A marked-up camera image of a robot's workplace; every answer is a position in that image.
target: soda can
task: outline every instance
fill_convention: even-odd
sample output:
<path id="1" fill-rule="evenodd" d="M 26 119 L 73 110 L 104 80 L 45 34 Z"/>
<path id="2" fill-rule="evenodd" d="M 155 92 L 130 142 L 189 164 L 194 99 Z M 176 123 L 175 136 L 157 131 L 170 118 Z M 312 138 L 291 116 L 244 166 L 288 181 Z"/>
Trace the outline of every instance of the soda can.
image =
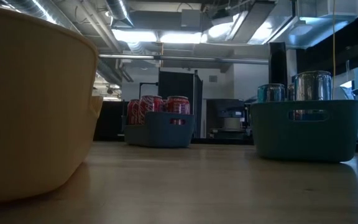
<path id="1" fill-rule="evenodd" d="M 161 96 L 142 96 L 139 101 L 139 114 L 137 116 L 138 124 L 144 124 L 145 115 L 149 111 L 160 112 L 162 110 Z"/>
<path id="2" fill-rule="evenodd" d="M 128 125 L 137 124 L 138 113 L 139 113 L 139 100 L 130 100 L 128 103 L 128 112 L 127 112 Z"/>
<path id="3" fill-rule="evenodd" d="M 185 96 L 169 96 L 167 101 L 167 111 L 178 114 L 190 114 L 190 103 Z M 180 119 L 171 121 L 173 124 L 184 124 Z"/>

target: gray basket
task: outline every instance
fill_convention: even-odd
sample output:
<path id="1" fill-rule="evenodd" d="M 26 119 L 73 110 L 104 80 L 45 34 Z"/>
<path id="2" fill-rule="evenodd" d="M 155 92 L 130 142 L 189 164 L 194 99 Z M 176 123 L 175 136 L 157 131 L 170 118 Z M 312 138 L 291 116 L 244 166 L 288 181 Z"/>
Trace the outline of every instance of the gray basket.
<path id="1" fill-rule="evenodd" d="M 343 162 L 353 158 L 357 100 L 287 101 L 251 106 L 257 153 L 271 159 Z M 324 111 L 295 121 L 294 110 Z"/>
<path id="2" fill-rule="evenodd" d="M 172 124 L 172 120 L 184 124 Z M 147 147 L 188 147 L 193 135 L 194 116 L 166 112 L 148 112 L 144 125 L 127 125 L 125 142 Z"/>

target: black column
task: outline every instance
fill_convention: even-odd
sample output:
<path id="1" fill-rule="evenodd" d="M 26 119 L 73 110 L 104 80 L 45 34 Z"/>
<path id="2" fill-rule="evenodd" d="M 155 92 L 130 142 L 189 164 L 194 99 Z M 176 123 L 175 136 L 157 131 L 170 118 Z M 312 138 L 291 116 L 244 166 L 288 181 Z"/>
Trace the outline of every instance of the black column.
<path id="1" fill-rule="evenodd" d="M 269 43 L 268 82 L 281 83 L 287 87 L 287 55 L 285 43 Z"/>

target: coffee machine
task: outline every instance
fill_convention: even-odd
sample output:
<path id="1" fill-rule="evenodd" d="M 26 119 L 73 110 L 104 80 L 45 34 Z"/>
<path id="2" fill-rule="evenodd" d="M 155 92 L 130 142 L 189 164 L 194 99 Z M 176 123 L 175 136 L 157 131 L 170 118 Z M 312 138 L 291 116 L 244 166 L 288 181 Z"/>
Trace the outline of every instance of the coffee machine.
<path id="1" fill-rule="evenodd" d="M 244 139 L 245 112 L 243 100 L 206 100 L 206 138 Z"/>

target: counter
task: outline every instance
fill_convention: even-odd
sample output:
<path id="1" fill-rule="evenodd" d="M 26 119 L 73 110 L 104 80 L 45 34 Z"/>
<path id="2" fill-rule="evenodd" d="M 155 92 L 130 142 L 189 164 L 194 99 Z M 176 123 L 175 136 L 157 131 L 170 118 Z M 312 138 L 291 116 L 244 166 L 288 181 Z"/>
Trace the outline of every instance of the counter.
<path id="1" fill-rule="evenodd" d="M 0 223 L 358 223 L 358 155 L 259 159 L 254 146 L 97 142 L 70 180 L 0 204 Z"/>

